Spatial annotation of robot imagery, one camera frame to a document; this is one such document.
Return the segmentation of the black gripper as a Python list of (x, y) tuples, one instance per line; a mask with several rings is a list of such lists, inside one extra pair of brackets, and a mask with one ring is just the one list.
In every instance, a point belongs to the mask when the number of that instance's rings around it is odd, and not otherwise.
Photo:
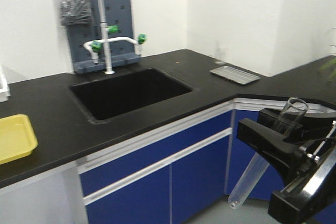
[(268, 214), (278, 222), (305, 222), (335, 201), (335, 112), (306, 113), (289, 124), (295, 126), (289, 136), (270, 129), (279, 113), (262, 109), (257, 122), (240, 120), (237, 138), (272, 165), (285, 185), (271, 194)]

